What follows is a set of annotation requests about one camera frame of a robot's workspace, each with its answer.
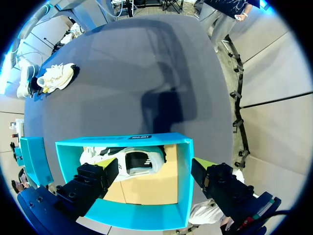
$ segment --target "teal shoe box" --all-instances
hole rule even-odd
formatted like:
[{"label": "teal shoe box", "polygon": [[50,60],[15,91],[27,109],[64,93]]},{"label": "teal shoe box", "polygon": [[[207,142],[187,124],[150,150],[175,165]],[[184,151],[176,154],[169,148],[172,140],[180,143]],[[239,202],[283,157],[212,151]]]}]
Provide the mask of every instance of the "teal shoe box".
[{"label": "teal shoe box", "polygon": [[194,157],[193,140],[179,133],[134,136],[81,137],[56,142],[63,178],[66,183],[77,174],[83,147],[132,147],[177,145],[178,203],[168,205],[125,204],[97,199],[86,217],[123,229],[162,231],[185,228],[191,210],[194,180],[190,174]]},{"label": "teal shoe box", "polygon": [[45,155],[44,139],[23,137],[20,141],[23,163],[28,176],[37,185],[46,186],[52,183],[53,178]]}]

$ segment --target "white sneaker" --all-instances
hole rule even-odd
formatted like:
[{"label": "white sneaker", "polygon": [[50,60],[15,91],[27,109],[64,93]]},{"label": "white sneaker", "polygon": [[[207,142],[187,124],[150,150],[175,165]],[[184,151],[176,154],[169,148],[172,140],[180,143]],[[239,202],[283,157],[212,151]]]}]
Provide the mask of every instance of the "white sneaker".
[{"label": "white sneaker", "polygon": [[87,147],[80,163],[97,164],[117,158],[119,174],[115,182],[157,173],[164,164],[164,155],[158,146],[143,147]]},{"label": "white sneaker", "polygon": [[75,64],[69,63],[66,65],[52,65],[46,69],[43,76],[37,79],[37,84],[44,89],[44,93],[51,93],[59,88],[63,90],[71,81]]}]

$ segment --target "gray table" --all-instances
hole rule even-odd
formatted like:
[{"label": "gray table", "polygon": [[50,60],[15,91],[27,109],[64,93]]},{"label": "gray table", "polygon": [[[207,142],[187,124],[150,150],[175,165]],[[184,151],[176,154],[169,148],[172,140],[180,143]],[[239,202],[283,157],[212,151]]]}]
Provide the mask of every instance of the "gray table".
[{"label": "gray table", "polygon": [[[55,142],[81,136],[180,132],[195,156],[231,164],[232,121],[219,60],[197,19],[149,15],[74,39],[43,68],[75,63],[64,89],[26,99],[25,136],[44,138],[55,184],[64,184]],[[205,197],[195,187],[194,203]]]}]

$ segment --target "cable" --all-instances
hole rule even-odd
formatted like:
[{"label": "cable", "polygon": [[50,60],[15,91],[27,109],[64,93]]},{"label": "cable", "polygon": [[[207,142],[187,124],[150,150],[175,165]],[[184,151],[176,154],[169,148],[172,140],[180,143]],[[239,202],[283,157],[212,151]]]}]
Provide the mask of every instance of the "cable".
[{"label": "cable", "polygon": [[264,220],[269,219],[269,218],[271,218],[273,216],[280,215],[280,214],[287,215],[289,213],[290,213],[290,210],[286,210],[286,211],[276,211],[276,212],[268,213],[266,215],[261,215],[260,218],[258,218],[256,220],[253,220],[251,223],[247,224],[247,226],[245,226],[244,229],[247,229],[247,228],[249,228],[249,227],[251,227],[251,226],[253,226],[253,225],[257,224],[257,223],[261,223]]},{"label": "cable", "polygon": [[39,72],[39,71],[41,70],[41,67],[42,67],[43,63],[44,63],[43,55],[41,55],[41,53],[39,53],[39,52],[37,52],[37,51],[32,51],[32,52],[28,52],[28,53],[21,54],[21,55],[19,55],[19,56],[27,55],[27,54],[31,54],[31,53],[37,53],[37,54],[40,54],[40,56],[41,56],[41,65],[40,65],[40,67],[39,67],[39,69],[38,69],[38,72]]},{"label": "cable", "polygon": [[112,15],[110,12],[108,12],[100,3],[98,3],[97,0],[94,0],[94,1],[101,7],[102,10],[104,10],[104,11],[105,11],[107,14],[109,14],[110,16],[112,16],[112,17],[114,17],[114,18],[118,18],[118,17],[121,16],[122,11],[123,11],[123,0],[122,0],[122,5],[121,5],[121,11],[120,11],[120,13],[119,13],[118,16],[114,16],[114,15]]}]

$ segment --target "gray pants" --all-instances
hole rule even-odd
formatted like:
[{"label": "gray pants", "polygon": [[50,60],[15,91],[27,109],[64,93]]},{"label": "gray pants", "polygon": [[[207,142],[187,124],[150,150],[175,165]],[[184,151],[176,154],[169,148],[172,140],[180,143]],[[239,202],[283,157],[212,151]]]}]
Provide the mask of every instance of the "gray pants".
[{"label": "gray pants", "polygon": [[230,32],[232,27],[235,25],[236,20],[225,15],[224,13],[214,9],[206,3],[203,3],[203,7],[200,13],[200,24],[206,32],[208,32],[210,26],[217,19],[211,42],[214,47],[217,46],[217,42],[221,41]]}]

